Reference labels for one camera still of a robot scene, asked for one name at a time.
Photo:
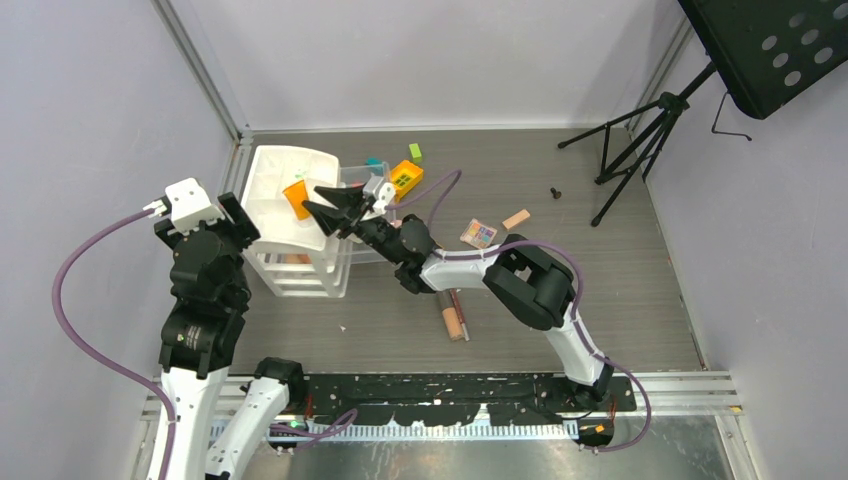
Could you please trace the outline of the orange cream tube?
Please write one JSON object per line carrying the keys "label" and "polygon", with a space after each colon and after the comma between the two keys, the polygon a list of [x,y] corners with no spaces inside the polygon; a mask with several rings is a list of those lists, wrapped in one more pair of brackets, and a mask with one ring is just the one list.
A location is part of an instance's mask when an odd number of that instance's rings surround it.
{"label": "orange cream tube", "polygon": [[306,208],[305,202],[309,200],[309,190],[304,180],[298,180],[282,190],[282,194],[288,201],[298,221],[304,221],[312,216]]}

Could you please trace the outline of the white plastic drawer organizer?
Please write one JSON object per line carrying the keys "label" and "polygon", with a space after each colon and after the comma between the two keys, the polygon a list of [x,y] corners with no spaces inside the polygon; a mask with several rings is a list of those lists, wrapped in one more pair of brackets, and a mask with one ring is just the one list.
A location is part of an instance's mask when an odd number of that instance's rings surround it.
{"label": "white plastic drawer organizer", "polygon": [[241,204],[260,232],[246,259],[277,297],[341,298],[350,248],[324,235],[310,217],[298,221],[282,190],[304,180],[309,200],[316,186],[340,185],[339,159],[319,150],[260,145],[253,154]]}

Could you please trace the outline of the foundation tube grey cap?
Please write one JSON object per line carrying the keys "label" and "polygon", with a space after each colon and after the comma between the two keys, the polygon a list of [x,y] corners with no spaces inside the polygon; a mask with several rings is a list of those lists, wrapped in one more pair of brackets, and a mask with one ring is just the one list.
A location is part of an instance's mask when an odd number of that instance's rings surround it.
{"label": "foundation tube grey cap", "polygon": [[448,291],[440,291],[437,293],[437,300],[449,339],[463,340],[465,335],[452,296]]}

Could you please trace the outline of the red makeup pencil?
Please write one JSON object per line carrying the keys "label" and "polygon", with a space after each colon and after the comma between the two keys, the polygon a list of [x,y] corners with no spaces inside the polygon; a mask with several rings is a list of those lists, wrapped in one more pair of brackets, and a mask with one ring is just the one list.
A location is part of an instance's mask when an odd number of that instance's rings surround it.
{"label": "red makeup pencil", "polygon": [[469,335],[469,331],[468,331],[468,328],[467,328],[466,319],[465,319],[465,316],[464,316],[464,313],[463,313],[463,310],[462,310],[462,307],[461,307],[460,299],[459,299],[459,296],[458,296],[458,289],[451,289],[450,295],[451,295],[451,298],[452,298],[454,310],[457,314],[457,318],[458,318],[458,321],[459,321],[459,324],[460,324],[460,328],[462,330],[463,338],[466,342],[469,342],[470,341],[470,335]]}

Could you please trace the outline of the eyeshadow palette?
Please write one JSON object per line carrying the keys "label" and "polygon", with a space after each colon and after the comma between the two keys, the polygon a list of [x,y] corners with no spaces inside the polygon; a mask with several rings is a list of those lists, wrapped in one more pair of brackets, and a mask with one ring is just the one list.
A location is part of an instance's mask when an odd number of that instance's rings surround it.
{"label": "eyeshadow palette", "polygon": [[472,218],[459,239],[475,249],[486,249],[493,243],[496,235],[497,230],[495,228]]}

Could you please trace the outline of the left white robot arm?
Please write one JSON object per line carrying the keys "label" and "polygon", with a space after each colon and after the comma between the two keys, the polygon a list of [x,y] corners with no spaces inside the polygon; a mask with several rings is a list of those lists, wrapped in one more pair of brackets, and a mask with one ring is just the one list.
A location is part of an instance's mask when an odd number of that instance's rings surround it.
{"label": "left white robot arm", "polygon": [[266,357],[224,433],[211,428],[252,297],[243,251],[260,233],[231,193],[211,200],[192,178],[166,188],[156,207],[156,236],[172,251],[175,304],[161,330],[159,363],[166,396],[149,476],[237,479],[275,417],[304,405],[308,384],[300,363]]}

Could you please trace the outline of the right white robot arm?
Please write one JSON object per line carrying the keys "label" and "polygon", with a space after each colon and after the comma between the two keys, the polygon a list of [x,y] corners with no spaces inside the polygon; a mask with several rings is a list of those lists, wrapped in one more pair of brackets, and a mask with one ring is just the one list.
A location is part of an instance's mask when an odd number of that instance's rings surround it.
{"label": "right white robot arm", "polygon": [[596,410],[610,398],[614,368],[579,316],[577,269],[552,257],[549,248],[511,234],[476,252],[444,250],[416,215],[398,225],[385,218],[395,207],[395,188],[382,177],[353,187],[317,186],[314,192],[319,199],[302,206],[326,236],[370,247],[395,265],[395,278],[412,294],[489,291],[520,323],[545,335],[577,407]]}

